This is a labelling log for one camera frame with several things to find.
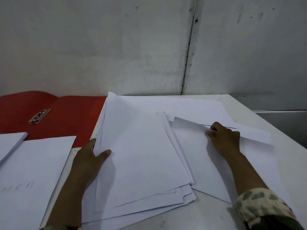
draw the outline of left hand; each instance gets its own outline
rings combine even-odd
[[[93,149],[96,139],[91,139],[76,154],[72,163],[70,178],[80,184],[86,185],[95,176],[105,160],[110,156],[111,150],[102,152],[95,156]]]

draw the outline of red folder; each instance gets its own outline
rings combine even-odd
[[[27,132],[25,140],[76,135],[82,147],[93,133],[105,96],[56,97],[40,91],[0,97],[0,133]],[[51,111],[38,123],[29,120],[43,109]]]

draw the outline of forearm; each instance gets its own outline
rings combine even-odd
[[[46,226],[81,226],[81,203],[85,186],[84,182],[79,182],[71,175],[68,176]]]
[[[232,152],[227,158],[238,195],[254,188],[267,188],[256,170],[241,152]]]

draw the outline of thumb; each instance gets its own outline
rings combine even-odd
[[[105,161],[106,161],[106,159],[111,155],[111,150],[105,150],[104,152],[102,152],[102,153],[100,153],[100,155],[99,156],[97,156],[98,157],[98,160],[99,160],[99,162],[100,162],[100,164],[102,165]]]
[[[216,133],[214,131],[206,131],[205,134],[211,139],[216,136]]]

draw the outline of right hand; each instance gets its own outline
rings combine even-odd
[[[206,131],[215,149],[225,158],[240,153],[240,132],[232,131],[218,122],[210,127],[213,131]]]

